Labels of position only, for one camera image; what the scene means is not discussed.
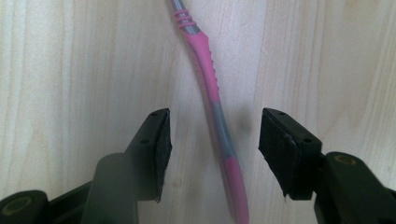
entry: light wood surface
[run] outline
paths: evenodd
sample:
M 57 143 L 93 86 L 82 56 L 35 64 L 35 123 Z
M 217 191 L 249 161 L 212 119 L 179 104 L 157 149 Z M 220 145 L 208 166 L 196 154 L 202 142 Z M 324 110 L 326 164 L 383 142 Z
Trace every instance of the light wood surface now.
M 396 189 L 395 1 L 185 0 L 209 36 L 251 223 L 316 223 L 257 150 L 263 107 L 362 158 Z M 141 223 L 232 223 L 193 63 L 169 2 L 0 2 L 0 198 L 92 179 L 169 107 L 163 200 Z

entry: pink handle section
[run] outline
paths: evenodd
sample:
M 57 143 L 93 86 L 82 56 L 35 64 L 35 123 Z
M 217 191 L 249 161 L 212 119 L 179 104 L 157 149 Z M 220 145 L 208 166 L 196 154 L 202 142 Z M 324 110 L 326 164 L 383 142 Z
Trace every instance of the pink handle section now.
M 234 157 L 227 158 L 225 167 L 234 219 L 237 224 L 248 224 L 248 199 L 239 162 Z
M 189 35 L 184 33 L 187 42 L 192 48 L 195 56 L 194 60 L 198 66 L 204 82 L 209 99 L 213 103 L 218 103 L 219 99 L 219 86 L 216 79 L 216 72 L 213 68 L 213 61 L 209 49 L 209 40 L 203 32 L 196 35 Z

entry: tabletop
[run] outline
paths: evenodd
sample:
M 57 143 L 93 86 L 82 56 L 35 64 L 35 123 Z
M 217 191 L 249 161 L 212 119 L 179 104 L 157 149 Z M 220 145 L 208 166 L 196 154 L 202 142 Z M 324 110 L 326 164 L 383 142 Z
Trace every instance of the tabletop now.
M 246 184 L 250 223 L 317 223 L 283 197 L 257 149 L 262 109 L 284 111 L 396 189 L 395 1 L 198 1 Z M 92 179 L 169 108 L 173 151 L 141 223 L 233 223 L 200 80 L 170 1 L 0 3 L 0 198 L 53 199 Z

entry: toothbrush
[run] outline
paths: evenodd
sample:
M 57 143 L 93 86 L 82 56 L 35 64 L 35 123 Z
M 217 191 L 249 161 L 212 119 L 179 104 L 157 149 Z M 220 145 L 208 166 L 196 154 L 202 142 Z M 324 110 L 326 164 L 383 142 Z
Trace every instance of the toothbrush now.
M 175 18 L 180 30 L 191 47 L 192 57 L 198 67 L 198 71 L 205 83 L 205 90 L 209 98 L 208 116 L 210 122 L 213 122 L 217 145 L 219 146 L 219 159 L 221 171 L 224 175 L 224 186 L 227 191 L 228 201 L 237 224 L 248 223 L 248 199 L 245 190 L 245 184 L 242 177 L 242 171 L 239 161 L 233 148 L 233 142 L 229 134 L 227 123 L 225 121 L 220 98 L 219 87 L 216 79 L 211 52 L 209 49 L 207 36 L 198 28 L 195 21 L 184 7 L 181 0 L 172 0 L 175 10 Z

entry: pink toothbrush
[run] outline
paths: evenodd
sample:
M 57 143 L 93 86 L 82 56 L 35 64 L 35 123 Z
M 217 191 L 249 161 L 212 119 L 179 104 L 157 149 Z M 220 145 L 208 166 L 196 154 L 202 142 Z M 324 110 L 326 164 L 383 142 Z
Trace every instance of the pink toothbrush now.
M 213 61 L 208 44 L 207 36 L 198 28 L 195 21 L 189 15 L 189 11 L 184 7 L 181 0 L 172 0 L 175 9 L 175 18 L 178 27 L 183 31 L 189 46 L 191 47 L 193 58 L 198 66 L 198 70 L 205 83 L 205 90 L 209 98 L 210 115 L 208 118 L 213 122 L 215 139 L 219 146 L 221 171 L 225 176 L 225 187 L 233 218 L 238 224 L 248 223 L 248 199 L 245 191 L 244 179 L 241 167 L 233 148 L 227 123 L 225 121 L 217 84 Z

